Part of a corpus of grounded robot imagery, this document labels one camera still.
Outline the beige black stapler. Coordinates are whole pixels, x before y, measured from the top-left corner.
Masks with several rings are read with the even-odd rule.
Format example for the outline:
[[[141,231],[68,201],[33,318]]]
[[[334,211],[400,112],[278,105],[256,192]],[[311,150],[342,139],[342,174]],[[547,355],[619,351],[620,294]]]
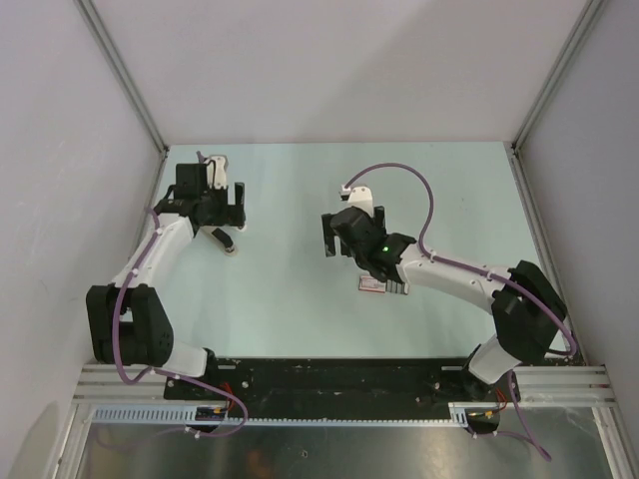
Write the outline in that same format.
[[[234,255],[238,252],[236,244],[229,234],[220,228],[214,228],[211,231],[212,238],[219,244],[220,248],[226,255]]]

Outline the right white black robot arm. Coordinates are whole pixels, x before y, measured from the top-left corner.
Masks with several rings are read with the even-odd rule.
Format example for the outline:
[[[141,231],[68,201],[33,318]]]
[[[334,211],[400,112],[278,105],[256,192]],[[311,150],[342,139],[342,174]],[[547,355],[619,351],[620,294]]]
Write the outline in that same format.
[[[494,335],[471,352],[459,373],[468,398],[485,399],[508,371],[542,361],[555,336],[568,332],[566,305],[536,264],[522,260],[512,268],[486,269],[440,257],[415,238],[388,233],[382,218],[381,207],[371,214],[348,207],[322,215],[325,254],[352,258],[379,282],[432,288],[492,316]]]

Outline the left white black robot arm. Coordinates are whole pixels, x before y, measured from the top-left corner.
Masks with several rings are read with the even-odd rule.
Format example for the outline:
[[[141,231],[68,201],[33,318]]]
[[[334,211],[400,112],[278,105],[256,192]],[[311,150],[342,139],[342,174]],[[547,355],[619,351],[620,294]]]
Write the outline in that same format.
[[[224,253],[236,252],[225,229],[246,226],[245,186],[229,184],[227,169],[222,155],[178,164],[174,182],[151,209],[151,226],[128,263],[108,284],[89,288],[86,307],[98,362],[186,376],[187,388],[202,399],[219,391],[214,353],[176,338],[158,288],[199,231],[210,234]]]

